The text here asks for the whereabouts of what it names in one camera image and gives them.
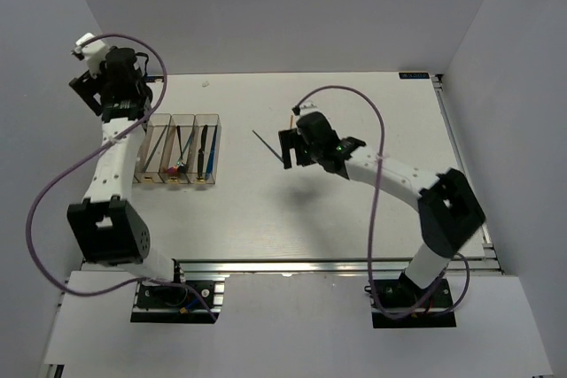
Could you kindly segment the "black knife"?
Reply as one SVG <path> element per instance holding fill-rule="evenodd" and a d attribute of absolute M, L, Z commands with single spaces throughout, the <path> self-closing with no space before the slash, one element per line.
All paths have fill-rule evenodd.
<path fill-rule="evenodd" d="M 198 149 L 197 179 L 199 181 L 203 181 L 205 179 L 204 164 L 205 164 L 207 133 L 208 133 L 208 125 L 204 125 L 201 131 L 200 145 Z"/>

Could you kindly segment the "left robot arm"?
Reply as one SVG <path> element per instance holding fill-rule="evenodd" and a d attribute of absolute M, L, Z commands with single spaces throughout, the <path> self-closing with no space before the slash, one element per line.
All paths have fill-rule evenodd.
<path fill-rule="evenodd" d="M 159 299 L 177 306 L 187 284 L 175 277 L 175 261 L 152 247 L 150 230 L 131 204 L 152 92 L 135 50 L 97 41 L 81 54 L 88 70 L 70 86 L 101 119 L 102 152 L 82 201 L 68 206 L 67 220 L 87 262 L 159 280 Z"/>

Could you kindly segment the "rainbow spoon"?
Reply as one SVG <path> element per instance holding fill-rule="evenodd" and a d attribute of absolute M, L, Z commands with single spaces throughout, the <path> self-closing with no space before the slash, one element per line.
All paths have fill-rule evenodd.
<path fill-rule="evenodd" d="M 188 136 L 185 143 L 183 143 L 183 141 L 182 141 L 182 130 L 181 130 L 180 126 L 176 127 L 175 132 L 176 132 L 176 135 L 177 135 L 177 141 L 178 141 L 178 144 L 179 144 L 180 153 L 179 153 L 177 160 L 175 161 L 175 164 L 173 166 L 170 166 L 166 170 L 166 173 L 167 173 L 168 176 L 178 176 L 180 174 L 186 174 L 188 172 L 188 169 L 189 169 L 189 167 L 188 167 L 189 150 L 190 150 L 190 146 L 192 144 L 194 131 L 190 132 L 190 135 Z"/>

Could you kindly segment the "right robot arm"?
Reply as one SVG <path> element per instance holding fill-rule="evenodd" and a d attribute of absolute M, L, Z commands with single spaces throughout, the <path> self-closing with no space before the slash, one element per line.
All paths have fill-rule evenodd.
<path fill-rule="evenodd" d="M 341 138 L 321 112 L 299 118 L 297 126 L 278 132 L 283 167 L 291 154 L 299 166 L 317 164 L 349 181 L 374 185 L 413 208 L 422 245 L 400 276 L 401 298 L 419 306 L 432 294 L 432 284 L 471 237 L 485 224 L 485 212 L 466 176 L 454 168 L 424 171 L 392 158 L 382 158 L 363 140 Z"/>

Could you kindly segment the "blue knife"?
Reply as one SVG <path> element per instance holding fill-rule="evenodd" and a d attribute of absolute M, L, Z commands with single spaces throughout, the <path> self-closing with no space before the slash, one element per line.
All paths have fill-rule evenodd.
<path fill-rule="evenodd" d="M 219 130 L 219 127 L 216 126 L 214 128 L 214 134 L 213 134 L 213 139 L 212 139 L 212 143 L 211 143 L 211 149 L 210 149 L 210 152 L 209 152 L 209 158 L 207 160 L 206 175 L 205 175 L 207 180 L 212 176 L 213 170 L 214 170 L 214 160 L 215 160 L 215 154 L 216 154 L 218 130 Z"/>

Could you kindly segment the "black spoon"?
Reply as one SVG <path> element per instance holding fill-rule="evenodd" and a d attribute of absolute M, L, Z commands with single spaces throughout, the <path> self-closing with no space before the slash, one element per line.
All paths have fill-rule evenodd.
<path fill-rule="evenodd" d="M 176 161 L 176 170 L 179 174 L 185 174 L 187 172 L 187 164 L 185 161 L 186 151 L 190 145 L 190 138 L 187 137 L 183 139 L 182 128 L 180 126 L 176 127 L 176 133 L 178 137 L 178 144 L 180 148 L 180 154 Z"/>

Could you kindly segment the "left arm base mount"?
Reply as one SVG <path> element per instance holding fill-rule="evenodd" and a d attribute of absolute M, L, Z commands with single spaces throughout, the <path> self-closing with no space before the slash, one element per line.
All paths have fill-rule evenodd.
<path fill-rule="evenodd" d="M 131 323 L 214 324 L 221 311 L 224 278 L 186 274 L 179 266 L 176 280 L 181 288 L 142 282 L 136 287 Z"/>

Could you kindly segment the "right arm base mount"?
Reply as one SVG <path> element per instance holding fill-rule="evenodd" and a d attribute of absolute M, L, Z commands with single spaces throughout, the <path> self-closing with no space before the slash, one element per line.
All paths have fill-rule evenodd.
<path fill-rule="evenodd" d="M 374 280 L 378 299 L 385 310 L 400 313 L 414 305 L 419 297 L 402 286 L 397 279 Z M 446 310 L 454 304 L 451 289 L 443 278 L 436 291 L 419 308 L 403 319 L 386 318 L 377 308 L 367 284 L 364 291 L 370 297 L 372 326 L 374 329 L 455 328 L 454 312 Z"/>

